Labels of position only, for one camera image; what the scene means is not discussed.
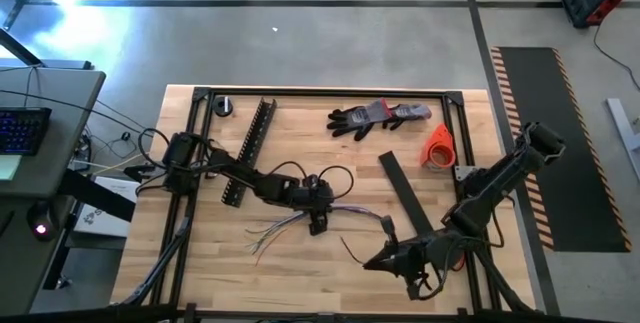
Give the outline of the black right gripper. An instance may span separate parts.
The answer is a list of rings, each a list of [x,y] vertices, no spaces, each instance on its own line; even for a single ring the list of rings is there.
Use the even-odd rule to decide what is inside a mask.
[[[365,270],[388,272],[402,277],[406,283],[425,283],[430,265],[439,283],[445,281],[453,259],[453,237],[444,232],[431,232],[399,241],[395,247],[384,246],[363,264]]]

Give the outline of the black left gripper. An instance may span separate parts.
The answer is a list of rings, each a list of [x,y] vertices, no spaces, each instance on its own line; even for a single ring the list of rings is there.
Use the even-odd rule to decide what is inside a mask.
[[[324,210],[334,201],[334,193],[329,183],[318,175],[309,175],[302,180],[299,187],[293,190],[292,209],[311,211],[309,233],[311,236],[316,236],[327,230],[327,212]]]

